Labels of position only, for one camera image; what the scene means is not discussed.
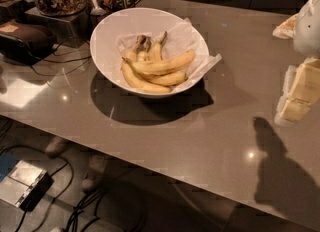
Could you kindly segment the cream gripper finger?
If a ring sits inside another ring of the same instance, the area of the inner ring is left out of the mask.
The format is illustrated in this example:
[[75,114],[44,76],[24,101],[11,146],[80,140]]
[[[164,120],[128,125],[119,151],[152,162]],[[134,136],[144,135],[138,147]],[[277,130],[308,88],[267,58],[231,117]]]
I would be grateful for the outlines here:
[[280,39],[292,39],[297,17],[298,15],[294,14],[286,21],[282,22],[273,30],[272,35]]
[[306,58],[299,66],[290,65],[285,73],[275,123],[291,126],[301,121],[319,99],[320,59]]

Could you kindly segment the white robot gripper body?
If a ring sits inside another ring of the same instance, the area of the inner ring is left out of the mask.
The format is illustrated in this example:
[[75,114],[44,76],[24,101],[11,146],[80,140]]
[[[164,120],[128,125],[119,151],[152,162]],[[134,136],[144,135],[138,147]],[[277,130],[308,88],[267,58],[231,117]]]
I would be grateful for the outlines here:
[[308,0],[300,9],[293,43],[305,57],[320,57],[320,0]]

